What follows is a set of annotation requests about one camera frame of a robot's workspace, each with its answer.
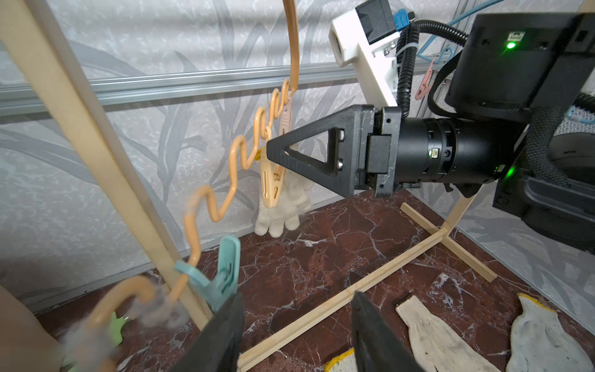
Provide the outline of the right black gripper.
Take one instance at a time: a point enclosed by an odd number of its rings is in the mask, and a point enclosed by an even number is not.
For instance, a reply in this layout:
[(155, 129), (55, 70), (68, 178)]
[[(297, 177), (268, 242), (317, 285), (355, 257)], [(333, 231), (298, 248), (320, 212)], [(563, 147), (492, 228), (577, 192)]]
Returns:
[(345, 198), (369, 188), (389, 198), (401, 116), (397, 106), (352, 105), (269, 141), (267, 158)]

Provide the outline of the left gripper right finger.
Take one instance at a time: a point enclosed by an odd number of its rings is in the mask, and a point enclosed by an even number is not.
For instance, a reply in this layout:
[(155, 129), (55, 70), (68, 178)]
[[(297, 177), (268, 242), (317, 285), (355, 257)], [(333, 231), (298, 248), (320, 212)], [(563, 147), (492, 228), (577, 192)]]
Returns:
[(356, 291), (352, 307), (352, 338), (358, 371), (418, 371), (423, 368), (404, 348), (365, 293)]

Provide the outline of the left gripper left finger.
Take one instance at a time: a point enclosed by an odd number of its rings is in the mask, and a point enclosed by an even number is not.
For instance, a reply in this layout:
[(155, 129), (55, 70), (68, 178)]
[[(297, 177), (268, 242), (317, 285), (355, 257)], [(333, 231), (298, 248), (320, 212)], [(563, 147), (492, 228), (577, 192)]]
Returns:
[(244, 312), (243, 296), (231, 295), (170, 371), (238, 371)]

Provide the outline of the orange clip hanger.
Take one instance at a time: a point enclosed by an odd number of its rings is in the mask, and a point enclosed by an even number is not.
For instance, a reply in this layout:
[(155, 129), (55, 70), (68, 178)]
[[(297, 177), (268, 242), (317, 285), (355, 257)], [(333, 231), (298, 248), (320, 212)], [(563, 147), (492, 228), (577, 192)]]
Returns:
[[(271, 128), (276, 119), (280, 118), (283, 107), (289, 98), (296, 93), (300, 76), (300, 52), (298, 35), (298, 18), (296, 4), (293, 1), (284, 2), (284, 12), (288, 24), (288, 38), (291, 51), (291, 74), (283, 82), (281, 88), (273, 91), (269, 108), (258, 108), (253, 120), (253, 143), (248, 144), (246, 137), (237, 136), (229, 150), (229, 179), (230, 187), (225, 200), (218, 203), (215, 190), (204, 185), (192, 195), (184, 214), (184, 228), (190, 246), (190, 256), (184, 263), (197, 268), (201, 259), (201, 240), (196, 226), (198, 207), (205, 203), (209, 217), (214, 223), (220, 222), (226, 215), (238, 189), (238, 170), (248, 170), (254, 161), (260, 161), (261, 142), (268, 143), (272, 139)], [(146, 326), (168, 323), (177, 325), (185, 317), (180, 308), (181, 293), (189, 286), (189, 277), (180, 274), (170, 290), (154, 285), (144, 276), (128, 278), (111, 289), (85, 318), (86, 325), (98, 328), (108, 325), (113, 312), (119, 318), (139, 320)], [(115, 365), (111, 361), (105, 362), (99, 371), (114, 371)]]

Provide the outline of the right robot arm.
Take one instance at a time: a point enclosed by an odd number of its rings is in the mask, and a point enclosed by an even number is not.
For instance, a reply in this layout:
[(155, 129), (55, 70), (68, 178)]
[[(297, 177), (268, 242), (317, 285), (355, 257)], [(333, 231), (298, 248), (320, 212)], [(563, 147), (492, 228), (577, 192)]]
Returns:
[[(435, 78), (450, 80), (446, 106), (429, 93), (432, 116), (420, 119), (406, 100), (422, 33), (461, 51)], [(481, 14), (470, 33), (418, 20), (405, 35), (397, 105), (352, 105), (271, 140), (263, 156), (343, 197), (441, 183), (469, 198), (496, 182), (495, 208), (593, 253), (594, 162), (577, 156), (594, 142), (554, 137), (571, 107), (594, 109), (581, 91), (594, 68), (593, 14)]]

